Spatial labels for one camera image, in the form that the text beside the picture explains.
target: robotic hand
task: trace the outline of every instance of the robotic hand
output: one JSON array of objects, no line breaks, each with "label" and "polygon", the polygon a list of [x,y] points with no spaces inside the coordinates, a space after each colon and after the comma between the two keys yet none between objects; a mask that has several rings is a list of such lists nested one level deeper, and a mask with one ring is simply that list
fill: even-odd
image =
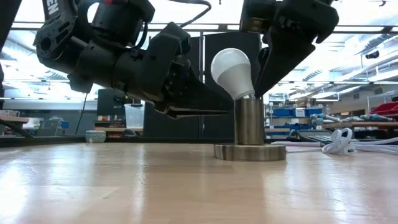
[{"label": "robotic hand", "polygon": [[[206,4],[203,0],[171,0]],[[93,22],[89,7],[100,3]],[[68,74],[72,90],[89,93],[94,83],[153,103],[173,118],[226,114],[233,108],[196,79],[189,61],[190,35],[175,23],[141,47],[155,9],[149,0],[43,0],[45,24],[35,45],[40,62]],[[331,0],[245,0],[240,30],[264,34],[269,45],[259,53],[261,71],[255,83],[262,96],[324,41],[338,23]],[[138,35],[144,25],[139,43]]]}]

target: led bulb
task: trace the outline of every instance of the led bulb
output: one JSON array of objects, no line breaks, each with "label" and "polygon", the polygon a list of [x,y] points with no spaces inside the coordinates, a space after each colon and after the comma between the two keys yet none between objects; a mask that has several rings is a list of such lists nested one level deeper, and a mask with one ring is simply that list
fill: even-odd
[{"label": "led bulb", "polygon": [[250,61],[241,50],[218,52],[211,62],[211,76],[234,100],[254,94]]}]

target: bulb holder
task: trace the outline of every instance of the bulb holder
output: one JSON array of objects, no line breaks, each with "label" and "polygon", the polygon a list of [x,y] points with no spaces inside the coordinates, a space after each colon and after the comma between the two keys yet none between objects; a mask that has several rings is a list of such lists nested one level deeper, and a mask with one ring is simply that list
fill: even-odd
[{"label": "bulb holder", "polygon": [[251,95],[235,101],[234,144],[215,144],[214,157],[229,161],[281,161],[286,146],[264,144],[262,98]]}]

